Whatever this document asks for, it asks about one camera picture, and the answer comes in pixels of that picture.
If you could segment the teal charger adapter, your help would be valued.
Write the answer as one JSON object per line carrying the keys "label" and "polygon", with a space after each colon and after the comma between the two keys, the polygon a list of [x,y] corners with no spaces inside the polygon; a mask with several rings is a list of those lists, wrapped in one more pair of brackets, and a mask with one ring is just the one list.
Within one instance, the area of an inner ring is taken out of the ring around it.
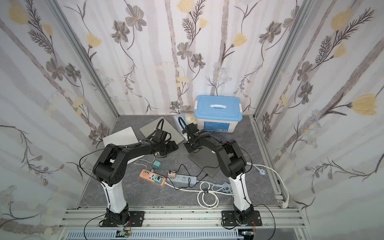
{"label": "teal charger adapter", "polygon": [[163,178],[161,178],[161,177],[159,177],[159,176],[156,176],[156,177],[154,177],[154,182],[156,183],[156,184],[159,184],[159,185],[162,185],[163,184]]}
{"label": "teal charger adapter", "polygon": [[162,163],[159,162],[159,161],[154,161],[153,164],[152,164],[152,168],[157,170],[161,167]]}

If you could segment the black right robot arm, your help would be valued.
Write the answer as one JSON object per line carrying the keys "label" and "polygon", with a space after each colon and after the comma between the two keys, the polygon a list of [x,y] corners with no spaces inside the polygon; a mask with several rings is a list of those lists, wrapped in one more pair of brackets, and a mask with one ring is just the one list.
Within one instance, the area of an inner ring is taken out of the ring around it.
{"label": "black right robot arm", "polygon": [[235,218],[238,224],[244,225],[251,219],[254,206],[249,199],[246,187],[246,159],[235,140],[220,140],[206,130],[199,130],[195,124],[186,124],[178,117],[183,133],[187,135],[184,143],[188,153],[196,153],[200,148],[207,148],[216,154],[218,161],[213,168],[220,168],[229,178],[233,190]]}

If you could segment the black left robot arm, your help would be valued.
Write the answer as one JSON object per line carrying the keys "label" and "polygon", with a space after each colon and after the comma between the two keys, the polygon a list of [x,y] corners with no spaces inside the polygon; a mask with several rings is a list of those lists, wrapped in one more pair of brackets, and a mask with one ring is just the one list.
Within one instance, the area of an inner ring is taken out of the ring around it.
{"label": "black left robot arm", "polygon": [[93,168],[107,198],[106,214],[101,227],[125,227],[132,219],[125,200],[122,179],[128,161],[144,155],[165,157],[179,147],[172,135],[163,130],[165,120],[159,120],[155,130],[145,139],[131,145],[108,144]]}

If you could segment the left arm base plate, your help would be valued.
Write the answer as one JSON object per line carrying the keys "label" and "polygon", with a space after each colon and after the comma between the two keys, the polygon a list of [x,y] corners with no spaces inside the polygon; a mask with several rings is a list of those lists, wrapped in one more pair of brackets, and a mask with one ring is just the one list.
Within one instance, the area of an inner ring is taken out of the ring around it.
{"label": "left arm base plate", "polygon": [[131,227],[142,227],[145,219],[144,211],[130,211],[115,214],[107,212],[104,219],[99,224],[100,227],[125,227],[130,224]]}

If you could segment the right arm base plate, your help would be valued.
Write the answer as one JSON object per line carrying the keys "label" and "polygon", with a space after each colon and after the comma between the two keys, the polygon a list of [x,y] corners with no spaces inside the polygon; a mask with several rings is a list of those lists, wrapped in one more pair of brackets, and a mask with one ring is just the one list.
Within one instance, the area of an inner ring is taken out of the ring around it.
{"label": "right arm base plate", "polygon": [[261,227],[263,225],[259,211],[253,211],[242,216],[235,211],[221,211],[222,223],[226,228],[232,227]]}

